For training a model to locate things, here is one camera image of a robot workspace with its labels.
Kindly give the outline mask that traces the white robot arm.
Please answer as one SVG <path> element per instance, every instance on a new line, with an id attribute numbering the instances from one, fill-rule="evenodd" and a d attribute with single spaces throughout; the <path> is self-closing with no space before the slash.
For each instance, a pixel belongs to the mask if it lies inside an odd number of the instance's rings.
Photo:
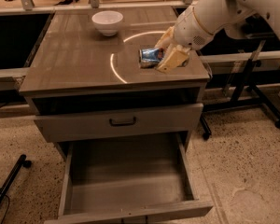
<path id="1" fill-rule="evenodd" d="M 227 26 L 260 15 L 280 40 L 280 0 L 200 0 L 182 12 L 155 47 L 164 49 L 157 70 L 167 73 L 210 43 Z"/>

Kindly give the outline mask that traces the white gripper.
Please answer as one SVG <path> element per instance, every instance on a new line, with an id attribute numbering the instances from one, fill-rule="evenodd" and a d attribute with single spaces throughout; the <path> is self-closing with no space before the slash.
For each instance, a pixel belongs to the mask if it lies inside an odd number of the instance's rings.
<path id="1" fill-rule="evenodd" d="M 213 38 L 214 35 L 198 22 L 194 7 L 188 7 L 178 16 L 175 26 L 169 27 L 155 45 L 156 49 L 166 49 L 157 70 L 168 73 L 177 68 L 189 58 L 189 48 L 202 49 Z"/>

